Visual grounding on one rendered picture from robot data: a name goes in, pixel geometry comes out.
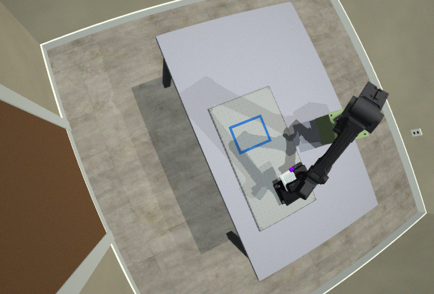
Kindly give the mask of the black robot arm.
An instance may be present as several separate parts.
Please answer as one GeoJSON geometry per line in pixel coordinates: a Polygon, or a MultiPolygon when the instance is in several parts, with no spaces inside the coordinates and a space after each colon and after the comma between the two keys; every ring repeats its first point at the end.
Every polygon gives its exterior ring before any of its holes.
{"type": "Polygon", "coordinates": [[[332,165],[358,134],[364,130],[371,134],[379,125],[384,117],[381,110],[388,95],[389,93],[368,81],[359,98],[352,96],[342,114],[335,118],[337,124],[333,131],[338,136],[332,145],[307,172],[297,173],[296,179],[286,184],[287,191],[307,200],[316,185],[325,184],[332,165]]]}

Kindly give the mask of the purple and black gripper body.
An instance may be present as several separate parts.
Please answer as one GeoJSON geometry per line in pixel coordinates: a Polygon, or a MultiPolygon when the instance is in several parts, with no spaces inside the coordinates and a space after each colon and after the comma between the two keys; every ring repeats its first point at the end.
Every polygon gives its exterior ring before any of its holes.
{"type": "Polygon", "coordinates": [[[306,166],[302,164],[302,162],[299,162],[298,164],[296,164],[294,167],[294,174],[296,175],[297,173],[301,172],[301,171],[308,171],[306,166]]]}

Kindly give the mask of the translucent white well plate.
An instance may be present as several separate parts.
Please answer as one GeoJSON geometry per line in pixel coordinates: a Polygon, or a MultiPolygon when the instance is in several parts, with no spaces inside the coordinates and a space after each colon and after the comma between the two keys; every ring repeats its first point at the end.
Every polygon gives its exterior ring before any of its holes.
{"type": "Polygon", "coordinates": [[[282,183],[284,187],[286,187],[286,183],[289,183],[296,179],[295,174],[293,172],[290,172],[289,170],[280,175],[280,178],[282,180],[282,183]]]}

